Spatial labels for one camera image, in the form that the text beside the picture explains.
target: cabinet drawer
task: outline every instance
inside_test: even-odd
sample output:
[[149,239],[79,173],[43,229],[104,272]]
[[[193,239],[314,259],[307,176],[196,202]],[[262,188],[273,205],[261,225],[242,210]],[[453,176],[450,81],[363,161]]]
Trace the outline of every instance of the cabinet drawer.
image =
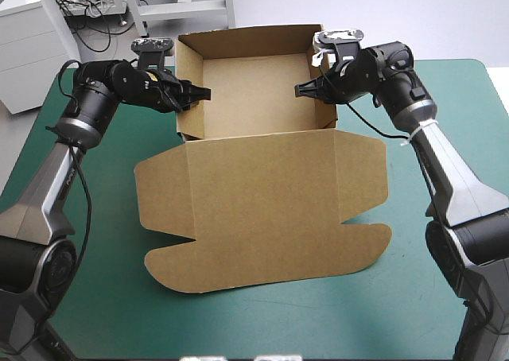
[[0,45],[0,71],[65,54],[55,31]]
[[0,100],[9,112],[15,114],[40,107],[67,59],[67,55],[61,55],[0,71]]

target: metal frame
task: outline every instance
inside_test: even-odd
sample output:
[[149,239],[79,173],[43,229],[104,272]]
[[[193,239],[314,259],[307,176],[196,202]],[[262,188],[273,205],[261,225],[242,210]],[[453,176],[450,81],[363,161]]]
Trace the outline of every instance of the metal frame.
[[134,24],[140,36],[148,36],[147,21],[165,21],[211,14],[226,14],[228,28],[235,27],[233,0],[177,0],[177,3],[140,5],[140,0],[127,0]]

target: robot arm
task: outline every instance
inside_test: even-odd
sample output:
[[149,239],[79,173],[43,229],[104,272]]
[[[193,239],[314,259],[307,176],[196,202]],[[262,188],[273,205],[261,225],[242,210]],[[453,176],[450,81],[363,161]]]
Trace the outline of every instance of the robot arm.
[[67,239],[74,229],[63,207],[80,162],[100,143],[118,105],[167,113],[210,99],[209,89],[164,69],[172,47],[170,39],[136,40],[138,68],[125,60],[80,64],[69,103],[49,128],[56,144],[18,202],[0,214],[0,351],[12,360],[74,359],[47,323],[81,259]]
[[410,135],[432,199],[428,248],[468,307],[454,359],[501,361],[509,349],[509,199],[483,184],[441,132],[410,49],[397,41],[361,49],[362,37],[359,30],[318,33],[316,49],[334,53],[336,63],[298,84],[296,96],[348,104],[371,93]]

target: white cabinet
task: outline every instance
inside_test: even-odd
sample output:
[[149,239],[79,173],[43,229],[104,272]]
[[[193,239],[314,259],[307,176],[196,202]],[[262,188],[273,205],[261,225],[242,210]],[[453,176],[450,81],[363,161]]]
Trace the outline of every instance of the white cabinet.
[[40,107],[69,59],[80,53],[54,0],[0,5],[0,101],[11,114]]

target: open cardboard box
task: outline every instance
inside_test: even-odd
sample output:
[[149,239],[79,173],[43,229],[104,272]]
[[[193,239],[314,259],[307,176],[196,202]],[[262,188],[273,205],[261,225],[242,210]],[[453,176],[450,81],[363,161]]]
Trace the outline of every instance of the open cardboard box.
[[336,106],[295,98],[320,25],[192,33],[177,77],[212,89],[177,116],[186,143],[137,165],[143,227],[194,242],[150,251],[161,284],[202,293],[348,274],[390,240],[383,224],[341,224],[387,198],[385,145],[333,129]]

